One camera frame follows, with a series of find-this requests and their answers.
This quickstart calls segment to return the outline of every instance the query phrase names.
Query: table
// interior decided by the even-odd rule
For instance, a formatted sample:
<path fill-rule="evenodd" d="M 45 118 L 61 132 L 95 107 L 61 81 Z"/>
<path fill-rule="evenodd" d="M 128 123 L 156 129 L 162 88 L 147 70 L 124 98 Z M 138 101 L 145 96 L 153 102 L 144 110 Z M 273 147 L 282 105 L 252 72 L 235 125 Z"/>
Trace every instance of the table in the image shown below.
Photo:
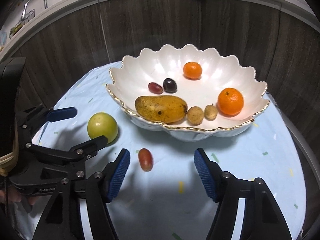
<path fill-rule="evenodd" d="M 292 138 L 273 103 L 237 136 L 181 142 L 164 131 L 135 126 L 112 100 L 105 85 L 111 82 L 109 68 L 120 66 L 121 62 L 111 63 L 82 77 L 55 106 L 74 106 L 77 116 L 47 123 L 33 139 L 33 143 L 44 147 L 69 150 L 90 139 L 86 127 L 93 114 L 106 112 L 117 120 L 119 138 L 86 161 L 86 177 L 102 171 L 122 148 L 130 151 L 131 164 L 119 195 L 107 204 L 120 240 L 206 238 L 217 204 L 207 197 L 193 163 L 194 150 L 199 147 L 223 171 L 247 180 L 262 177 L 284 214 L 292 239 L 298 237 L 306 212 L 305 182 Z M 137 152 L 141 148 L 153 155 L 150 172 L 140 168 Z M 29 239 L 47 200 L 44 197 L 38 201 L 28 216 L 19 203 L 15 204 L 19 226 Z M 233 240 L 239 239 L 243 214 L 244 199 L 240 199 Z M 81 200 L 81 216 L 85 239 L 92 239 L 85 200 Z"/>

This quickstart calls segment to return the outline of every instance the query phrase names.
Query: red grape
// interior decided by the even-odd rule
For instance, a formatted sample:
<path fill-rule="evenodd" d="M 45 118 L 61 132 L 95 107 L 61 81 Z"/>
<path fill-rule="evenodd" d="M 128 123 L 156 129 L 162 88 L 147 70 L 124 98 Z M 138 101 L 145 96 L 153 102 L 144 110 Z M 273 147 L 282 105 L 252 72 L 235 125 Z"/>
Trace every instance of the red grape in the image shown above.
<path fill-rule="evenodd" d="M 151 93 L 159 94 L 159 95 L 163 93 L 162 86 L 158 85 L 157 83 L 154 83 L 154 82 L 149 83 L 148 88 Z"/>
<path fill-rule="evenodd" d="M 138 159 L 140 162 L 140 166 L 144 171 L 151 171 L 153 166 L 153 159 L 149 150 L 142 148 L 138 153 Z"/>

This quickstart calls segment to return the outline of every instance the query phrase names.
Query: mandarin orange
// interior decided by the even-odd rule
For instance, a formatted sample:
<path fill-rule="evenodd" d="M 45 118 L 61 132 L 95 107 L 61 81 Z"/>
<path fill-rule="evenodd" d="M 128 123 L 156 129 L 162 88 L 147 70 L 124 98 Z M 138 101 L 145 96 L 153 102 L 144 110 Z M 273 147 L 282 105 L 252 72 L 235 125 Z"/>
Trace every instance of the mandarin orange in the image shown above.
<path fill-rule="evenodd" d="M 183 74 L 186 78 L 198 79 L 202 74 L 202 67 L 199 63 L 188 62 L 183 66 Z"/>
<path fill-rule="evenodd" d="M 235 116 L 241 112 L 244 98 L 237 89 L 225 88 L 218 96 L 217 106 L 223 114 Z"/>

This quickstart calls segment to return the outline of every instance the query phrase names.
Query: faucet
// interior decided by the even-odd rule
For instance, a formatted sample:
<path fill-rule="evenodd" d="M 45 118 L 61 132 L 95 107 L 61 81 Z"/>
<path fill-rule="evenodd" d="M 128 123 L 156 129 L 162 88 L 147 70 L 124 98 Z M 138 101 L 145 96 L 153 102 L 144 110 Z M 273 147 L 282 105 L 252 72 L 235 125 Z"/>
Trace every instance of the faucet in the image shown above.
<path fill-rule="evenodd" d="M 27 1 L 26 4 L 24 5 L 24 9 L 23 9 L 23 12 L 22 12 L 20 21 L 25 20 L 26 11 L 27 11 L 27 6 L 28 6 L 28 3 L 29 3 L 30 1 L 31 1 L 31 0 Z M 48 7 L 48 0 L 43 0 L 43 1 L 44 1 L 44 9 L 47 9 L 47 7 Z"/>

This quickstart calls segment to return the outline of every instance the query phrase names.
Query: mango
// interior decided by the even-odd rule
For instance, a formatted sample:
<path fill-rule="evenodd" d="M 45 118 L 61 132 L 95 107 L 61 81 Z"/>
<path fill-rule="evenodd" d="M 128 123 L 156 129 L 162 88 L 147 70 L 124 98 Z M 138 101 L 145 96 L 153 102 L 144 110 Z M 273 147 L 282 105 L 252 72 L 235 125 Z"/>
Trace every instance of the mango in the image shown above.
<path fill-rule="evenodd" d="M 143 96 L 135 101 L 136 110 L 143 118 L 153 122 L 171 123 L 183 119 L 187 103 L 175 96 Z"/>

